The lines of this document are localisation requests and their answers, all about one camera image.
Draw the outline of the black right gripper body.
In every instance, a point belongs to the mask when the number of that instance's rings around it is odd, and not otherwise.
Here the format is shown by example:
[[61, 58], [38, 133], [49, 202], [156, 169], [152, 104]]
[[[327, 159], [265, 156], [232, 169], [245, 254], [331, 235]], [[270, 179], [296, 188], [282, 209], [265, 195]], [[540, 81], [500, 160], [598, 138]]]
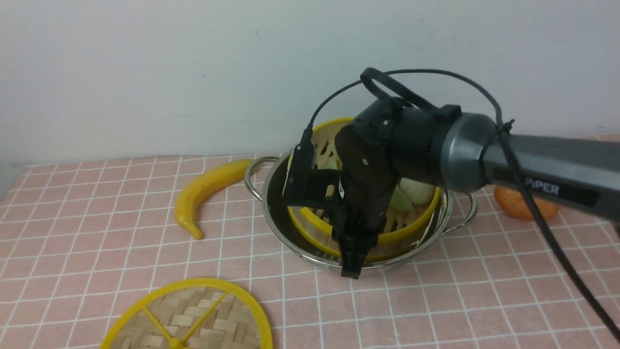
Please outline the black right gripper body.
[[376, 100], [335, 135], [342, 201], [347, 210], [344, 228], [337, 234], [339, 243], [375, 243], [385, 228], [385, 211], [397, 180], [388, 148], [392, 119], [399, 111], [392, 102]]

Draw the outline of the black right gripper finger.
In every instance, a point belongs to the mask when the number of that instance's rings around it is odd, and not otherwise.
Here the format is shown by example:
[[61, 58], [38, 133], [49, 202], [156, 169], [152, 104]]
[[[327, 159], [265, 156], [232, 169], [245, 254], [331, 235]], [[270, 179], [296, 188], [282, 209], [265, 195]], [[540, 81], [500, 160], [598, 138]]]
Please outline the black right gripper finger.
[[354, 238], [353, 278], [358, 280], [370, 250], [376, 247], [378, 236], [358, 236]]
[[341, 277], [358, 278], [357, 240], [340, 234]]

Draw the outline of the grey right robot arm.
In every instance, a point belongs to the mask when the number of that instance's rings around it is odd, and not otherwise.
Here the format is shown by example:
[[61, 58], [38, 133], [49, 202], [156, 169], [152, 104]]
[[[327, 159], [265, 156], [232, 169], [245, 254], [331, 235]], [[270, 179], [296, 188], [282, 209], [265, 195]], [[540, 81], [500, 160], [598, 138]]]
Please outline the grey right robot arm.
[[619, 223], [617, 142], [508, 135], [513, 175], [496, 124], [445, 105], [434, 112], [397, 99], [372, 102], [335, 136], [339, 192], [348, 223], [337, 233], [341, 276], [356, 280], [385, 227], [385, 210], [401, 179], [460, 193], [486, 185], [516, 189]]

